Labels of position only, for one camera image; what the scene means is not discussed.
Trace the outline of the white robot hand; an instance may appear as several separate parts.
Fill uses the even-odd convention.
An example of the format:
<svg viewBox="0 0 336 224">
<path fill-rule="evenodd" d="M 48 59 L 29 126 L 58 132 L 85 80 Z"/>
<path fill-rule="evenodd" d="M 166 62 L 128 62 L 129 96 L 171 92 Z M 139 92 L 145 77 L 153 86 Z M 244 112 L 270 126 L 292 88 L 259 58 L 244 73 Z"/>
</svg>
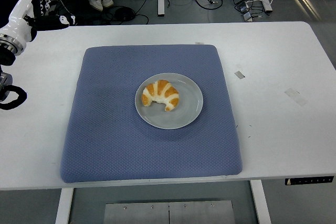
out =
<svg viewBox="0 0 336 224">
<path fill-rule="evenodd" d="M 51 6 L 58 0 L 19 0 L 1 28 L 1 47 L 15 55 L 21 54 L 26 44 L 35 39 L 38 31 L 64 29 L 76 24 L 76 17 L 51 15 Z"/>
</svg>

